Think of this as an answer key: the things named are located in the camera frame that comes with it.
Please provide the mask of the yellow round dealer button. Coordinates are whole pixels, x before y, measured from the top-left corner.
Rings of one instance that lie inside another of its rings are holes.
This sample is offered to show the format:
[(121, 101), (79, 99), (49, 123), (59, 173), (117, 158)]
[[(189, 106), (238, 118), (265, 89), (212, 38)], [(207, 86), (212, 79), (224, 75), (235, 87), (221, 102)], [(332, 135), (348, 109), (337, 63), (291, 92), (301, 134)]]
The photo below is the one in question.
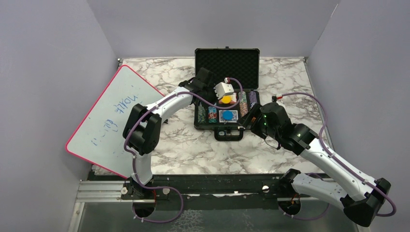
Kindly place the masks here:
[(224, 96), (220, 101), (223, 104), (230, 104), (231, 100), (232, 100), (231, 96)]

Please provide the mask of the blue round button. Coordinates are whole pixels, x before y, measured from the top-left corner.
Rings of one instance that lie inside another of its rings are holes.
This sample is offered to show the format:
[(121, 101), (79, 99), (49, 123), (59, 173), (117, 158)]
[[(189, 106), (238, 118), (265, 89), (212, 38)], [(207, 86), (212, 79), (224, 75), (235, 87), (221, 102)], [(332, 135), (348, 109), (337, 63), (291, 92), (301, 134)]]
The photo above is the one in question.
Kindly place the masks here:
[(222, 113), (222, 118), (225, 121), (230, 121), (233, 119), (233, 117), (234, 117), (234, 114), (232, 111), (223, 111)]

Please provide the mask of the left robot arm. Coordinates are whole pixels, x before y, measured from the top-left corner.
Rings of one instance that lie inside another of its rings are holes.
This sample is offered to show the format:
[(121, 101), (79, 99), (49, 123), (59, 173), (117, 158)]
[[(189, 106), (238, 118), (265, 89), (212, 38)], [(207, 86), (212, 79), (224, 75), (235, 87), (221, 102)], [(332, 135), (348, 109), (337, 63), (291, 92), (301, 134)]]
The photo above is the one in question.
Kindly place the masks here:
[(136, 182), (133, 191), (139, 198), (147, 198), (152, 192), (151, 152), (159, 143), (162, 124), (191, 104), (199, 101), (214, 104), (216, 84), (216, 75), (200, 68), (193, 78), (180, 82), (162, 99), (148, 105), (139, 103), (131, 109), (123, 130), (123, 148), (132, 155), (131, 177)]

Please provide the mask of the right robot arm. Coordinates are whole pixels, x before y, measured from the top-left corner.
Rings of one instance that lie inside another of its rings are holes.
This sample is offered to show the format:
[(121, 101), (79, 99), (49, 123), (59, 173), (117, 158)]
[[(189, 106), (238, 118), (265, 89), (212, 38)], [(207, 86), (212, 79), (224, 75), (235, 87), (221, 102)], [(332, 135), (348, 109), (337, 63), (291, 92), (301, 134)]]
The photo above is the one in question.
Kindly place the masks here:
[(285, 108), (276, 102), (255, 104), (237, 122), (263, 139), (275, 139), (280, 147), (309, 160), (333, 179), (332, 183), (325, 182), (290, 169), (279, 180), (282, 195), (317, 198), (341, 209), (362, 227), (370, 226), (387, 200), (391, 184), (386, 179), (359, 171), (335, 152), (328, 154), (318, 134), (304, 124), (292, 123)]

